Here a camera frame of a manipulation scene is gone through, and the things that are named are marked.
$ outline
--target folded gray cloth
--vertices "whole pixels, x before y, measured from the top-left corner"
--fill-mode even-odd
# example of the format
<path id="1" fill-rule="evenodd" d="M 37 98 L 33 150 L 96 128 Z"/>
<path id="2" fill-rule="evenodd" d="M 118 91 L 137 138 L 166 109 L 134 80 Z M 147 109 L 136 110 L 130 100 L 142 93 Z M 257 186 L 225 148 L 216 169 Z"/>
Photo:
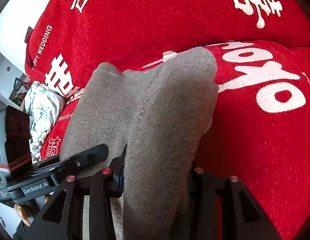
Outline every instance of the folded gray cloth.
<path id="1" fill-rule="evenodd" d="M 128 143 L 125 193 L 112 199 L 118 240 L 166 240 L 173 221 L 186 221 L 174 217 L 185 203 L 186 177 L 214 111 L 215 71 L 215 59 L 204 48 L 190 49 L 145 72 L 119 73 L 108 63 L 94 71 L 66 130 L 61 159 L 106 143 L 108 159 L 81 174 L 92 175 L 120 156 Z M 178 214 L 188 212 L 179 208 Z M 87 201 L 83 220 L 85 240 Z"/>

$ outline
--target gray fleece fabric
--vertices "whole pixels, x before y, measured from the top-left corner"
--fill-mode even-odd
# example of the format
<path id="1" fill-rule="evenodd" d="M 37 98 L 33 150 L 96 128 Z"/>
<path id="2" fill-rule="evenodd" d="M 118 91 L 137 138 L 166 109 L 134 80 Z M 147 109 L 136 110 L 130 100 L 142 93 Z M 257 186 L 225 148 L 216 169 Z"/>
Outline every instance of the gray fleece fabric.
<path id="1" fill-rule="evenodd" d="M 94 71 L 66 130 L 61 159 L 106 143 L 108 159 L 81 174 L 93 175 L 128 144 L 124 195 L 112 199 L 118 240 L 177 239 L 185 233 L 176 231 L 188 227 L 187 204 L 182 205 L 186 178 L 215 108 L 215 72 L 215 59 L 204 48 L 145 72 L 119 73 L 108 63 Z M 88 229 L 86 201 L 83 239 L 89 239 Z"/>

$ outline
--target white floral cloth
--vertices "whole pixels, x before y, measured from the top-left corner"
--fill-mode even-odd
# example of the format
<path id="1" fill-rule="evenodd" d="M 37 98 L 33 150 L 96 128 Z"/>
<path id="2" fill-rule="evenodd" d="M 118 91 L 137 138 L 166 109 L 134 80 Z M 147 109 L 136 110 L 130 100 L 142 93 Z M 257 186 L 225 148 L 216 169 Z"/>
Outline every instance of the white floral cloth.
<path id="1" fill-rule="evenodd" d="M 45 139 L 64 107 L 64 99 L 47 85 L 34 81 L 25 97 L 24 112 L 30 115 L 30 149 L 32 161 L 37 162 Z"/>

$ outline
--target red wedding bedding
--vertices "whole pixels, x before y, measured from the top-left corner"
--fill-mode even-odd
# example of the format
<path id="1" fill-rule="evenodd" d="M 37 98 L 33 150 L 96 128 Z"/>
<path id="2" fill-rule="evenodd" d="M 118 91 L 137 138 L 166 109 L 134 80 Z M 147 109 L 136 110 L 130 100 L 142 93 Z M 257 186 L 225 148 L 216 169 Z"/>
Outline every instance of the red wedding bedding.
<path id="1" fill-rule="evenodd" d="M 242 42 L 205 46 L 220 91 L 196 162 L 239 176 L 282 238 L 292 239 L 310 212 L 310 23 L 294 0 L 51 0 L 30 37 L 25 70 L 71 102 L 41 157 L 59 154 L 101 62 L 144 71 L 229 40 Z"/>

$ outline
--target white blanket with leaf pattern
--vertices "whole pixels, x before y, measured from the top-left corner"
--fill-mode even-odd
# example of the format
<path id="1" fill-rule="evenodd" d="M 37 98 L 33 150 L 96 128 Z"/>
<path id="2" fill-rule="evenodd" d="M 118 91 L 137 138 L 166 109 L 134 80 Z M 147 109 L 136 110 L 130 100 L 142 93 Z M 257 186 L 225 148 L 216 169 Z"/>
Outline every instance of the white blanket with leaf pattern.
<path id="1" fill-rule="evenodd" d="M 30 149 L 32 161 L 37 162 L 45 139 L 64 107 L 64 99 L 45 84 L 34 81 L 25 97 L 24 112 L 30 115 Z"/>

